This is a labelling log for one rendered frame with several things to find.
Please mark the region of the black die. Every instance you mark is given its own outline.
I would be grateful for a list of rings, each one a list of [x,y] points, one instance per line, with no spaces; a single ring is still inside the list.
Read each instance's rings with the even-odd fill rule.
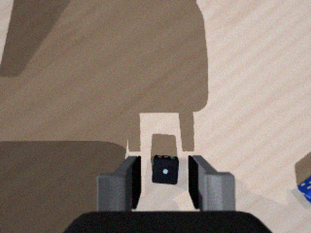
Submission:
[[[153,183],[177,184],[179,159],[177,156],[155,155],[153,162]]]

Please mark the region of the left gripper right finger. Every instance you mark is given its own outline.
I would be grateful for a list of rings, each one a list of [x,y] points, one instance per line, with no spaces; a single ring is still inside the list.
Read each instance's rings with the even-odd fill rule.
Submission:
[[[201,155],[189,155],[189,194],[196,210],[235,211],[235,177]]]

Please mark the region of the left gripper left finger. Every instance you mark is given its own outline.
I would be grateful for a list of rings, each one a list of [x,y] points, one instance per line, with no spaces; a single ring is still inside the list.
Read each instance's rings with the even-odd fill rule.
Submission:
[[[129,155],[113,173],[97,177],[97,212],[136,210],[141,192],[141,156]]]

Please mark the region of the blue die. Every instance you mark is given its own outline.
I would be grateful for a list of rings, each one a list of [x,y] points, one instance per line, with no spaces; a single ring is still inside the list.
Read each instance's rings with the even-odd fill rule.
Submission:
[[[298,190],[311,204],[311,177],[298,186]]]

